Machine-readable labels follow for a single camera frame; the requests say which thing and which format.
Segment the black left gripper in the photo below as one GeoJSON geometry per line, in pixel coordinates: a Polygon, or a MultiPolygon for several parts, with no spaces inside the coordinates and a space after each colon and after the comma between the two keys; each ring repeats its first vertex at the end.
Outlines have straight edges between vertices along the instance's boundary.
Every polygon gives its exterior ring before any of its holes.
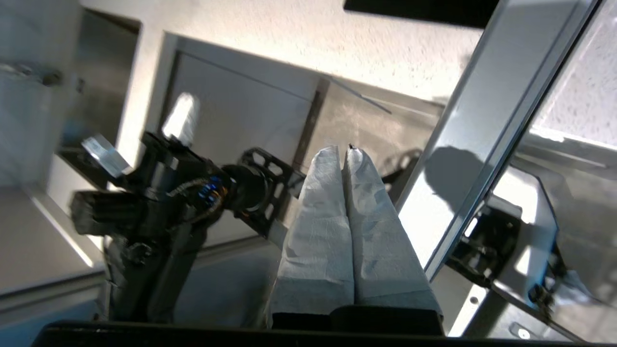
{"type": "Polygon", "coordinates": [[[211,160],[189,149],[200,107],[193,94],[181,93],[161,128],[164,137],[143,134],[145,151],[137,166],[137,192],[150,200],[192,206],[204,213],[224,206],[232,181],[211,160]]]}

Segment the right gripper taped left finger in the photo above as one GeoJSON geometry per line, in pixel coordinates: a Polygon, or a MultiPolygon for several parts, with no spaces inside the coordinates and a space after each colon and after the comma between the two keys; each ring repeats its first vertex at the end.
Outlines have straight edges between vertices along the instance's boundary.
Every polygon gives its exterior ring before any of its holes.
{"type": "Polygon", "coordinates": [[[338,147],[315,154],[269,295],[267,327],[322,327],[354,303],[352,236],[338,147]]]}

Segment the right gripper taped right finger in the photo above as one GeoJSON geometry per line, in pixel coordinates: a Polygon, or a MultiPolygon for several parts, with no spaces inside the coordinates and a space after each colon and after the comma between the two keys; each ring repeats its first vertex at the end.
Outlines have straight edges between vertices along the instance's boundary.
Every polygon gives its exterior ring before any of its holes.
{"type": "Polygon", "coordinates": [[[443,333],[443,315],[373,161],[349,146],[344,193],[353,248],[353,320],[386,333],[443,333]]]}

